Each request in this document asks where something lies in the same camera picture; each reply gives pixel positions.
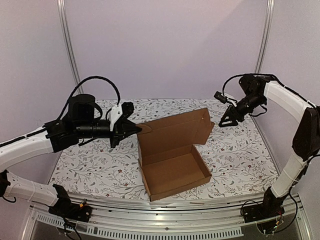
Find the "black bracket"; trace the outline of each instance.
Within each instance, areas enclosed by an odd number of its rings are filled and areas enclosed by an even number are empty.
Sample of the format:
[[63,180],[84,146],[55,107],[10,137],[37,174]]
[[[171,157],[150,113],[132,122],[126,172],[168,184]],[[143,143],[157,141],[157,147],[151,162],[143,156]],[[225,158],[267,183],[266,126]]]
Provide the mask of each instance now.
[[241,117],[239,116],[237,110],[233,105],[229,105],[223,116],[221,117],[221,120],[219,122],[219,127],[232,127],[232,126],[237,126],[238,122],[243,122],[244,117],[241,120]]
[[0,198],[5,195],[7,187],[11,185],[7,178],[7,172],[7,170],[0,172]]
[[283,202],[286,197],[287,195],[275,197],[271,187],[269,187],[264,193],[262,203],[243,206],[240,214],[243,216],[245,223],[276,217],[285,213]]
[[86,205],[86,200],[82,203],[72,203],[67,191],[63,186],[54,184],[58,201],[54,206],[49,207],[49,213],[66,219],[88,223],[92,213],[92,207]]
[[292,141],[294,152],[304,161],[320,149],[320,108],[307,107]]

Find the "table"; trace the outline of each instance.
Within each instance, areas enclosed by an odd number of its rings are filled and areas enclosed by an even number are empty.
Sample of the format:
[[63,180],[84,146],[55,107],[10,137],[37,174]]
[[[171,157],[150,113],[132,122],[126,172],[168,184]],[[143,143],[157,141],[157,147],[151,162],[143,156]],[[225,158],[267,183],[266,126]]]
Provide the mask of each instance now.
[[[195,109],[208,108],[213,128],[205,145],[196,145],[212,173],[209,183],[164,198],[196,200],[225,198],[264,192],[278,177],[275,165],[250,116],[238,126],[220,128],[218,122],[227,105],[216,99],[135,99],[129,118],[143,123]],[[105,113],[116,101],[100,100]],[[50,184],[73,193],[106,198],[149,201],[138,165],[138,141],[133,135],[110,148],[108,139],[64,150]]]

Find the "robotic arm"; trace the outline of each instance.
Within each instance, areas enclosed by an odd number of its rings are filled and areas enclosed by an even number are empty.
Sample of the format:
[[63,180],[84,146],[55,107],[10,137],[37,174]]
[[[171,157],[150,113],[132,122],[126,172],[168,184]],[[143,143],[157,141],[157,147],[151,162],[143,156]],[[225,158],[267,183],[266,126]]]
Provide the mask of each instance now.
[[284,86],[274,75],[244,74],[239,85],[246,95],[239,102],[220,92],[214,95],[222,103],[230,104],[221,118],[220,127],[237,126],[238,122],[244,121],[246,114],[266,105],[267,99],[277,103],[299,122],[292,141],[293,151],[279,178],[266,190],[261,204],[243,207],[241,214],[245,222],[253,222],[284,213],[284,199],[306,174],[311,159],[320,150],[320,107]]
[[[95,110],[100,113],[94,118]],[[79,143],[80,139],[110,139],[111,148],[141,131],[127,118],[134,112],[132,102],[115,105],[102,119],[102,109],[89,94],[72,96],[68,100],[68,112],[59,120],[47,122],[43,127],[26,135],[0,144],[0,197],[18,197],[49,206],[49,212],[63,218],[88,222],[91,207],[72,203],[66,190],[60,185],[46,185],[23,179],[7,171],[7,168],[43,154],[57,153]]]

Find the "metal rail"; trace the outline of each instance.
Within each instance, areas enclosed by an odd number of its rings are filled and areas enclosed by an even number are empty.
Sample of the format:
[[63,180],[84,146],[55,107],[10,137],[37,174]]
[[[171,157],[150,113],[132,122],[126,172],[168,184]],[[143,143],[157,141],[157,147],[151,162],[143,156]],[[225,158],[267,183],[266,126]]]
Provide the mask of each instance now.
[[[58,4],[58,12],[59,12],[59,17],[60,17],[60,22],[61,22],[61,27],[62,27],[63,39],[64,39],[65,48],[67,51],[73,79],[74,79],[75,85],[78,85],[80,83],[81,79],[79,77],[76,58],[75,58],[74,50],[72,48],[71,37],[70,37],[68,21],[67,21],[65,1],[64,0],[57,0],[57,4]],[[84,93],[82,86],[80,86],[78,88],[78,93],[79,94]]]
[[[257,202],[263,199],[262,195],[259,197],[257,194],[247,197]],[[303,239],[310,239],[300,198],[298,195],[294,198],[299,207],[296,221],[300,232]],[[229,239],[243,236],[242,227],[255,224],[245,223],[240,215],[244,202],[242,197],[233,197],[232,201],[224,203],[217,198],[196,204],[197,208],[189,201],[172,202],[174,207],[168,208],[162,204],[152,206],[146,201],[126,205],[121,199],[108,198],[102,201],[89,198],[88,203],[93,207],[90,222],[77,222],[77,230],[82,234],[108,239],[130,239],[130,236],[138,240],[152,240],[152,237],[153,240],[191,240],[193,237],[197,240]],[[284,201],[283,206],[284,216],[296,210],[290,198]],[[30,239],[30,228],[34,227],[36,221],[63,228],[63,220],[49,214],[47,206],[33,204],[23,240]]]
[[267,7],[266,7],[266,13],[265,13],[265,21],[264,21],[264,28],[263,28],[261,45],[260,45],[260,51],[259,51],[258,59],[257,59],[256,65],[255,65],[255,70],[254,70],[254,72],[256,74],[260,73],[261,68],[262,68],[262,64],[264,61],[264,57],[266,54],[272,17],[274,14],[274,6],[275,6],[275,0],[268,0]]

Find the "brown cardboard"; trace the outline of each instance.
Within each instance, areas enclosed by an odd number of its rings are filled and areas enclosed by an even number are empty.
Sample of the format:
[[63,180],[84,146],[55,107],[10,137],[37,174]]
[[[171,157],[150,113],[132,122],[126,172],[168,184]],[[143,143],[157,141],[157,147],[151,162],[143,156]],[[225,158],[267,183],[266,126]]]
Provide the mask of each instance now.
[[194,144],[205,144],[214,123],[207,108],[138,125],[139,166],[151,201],[208,183],[211,173]]

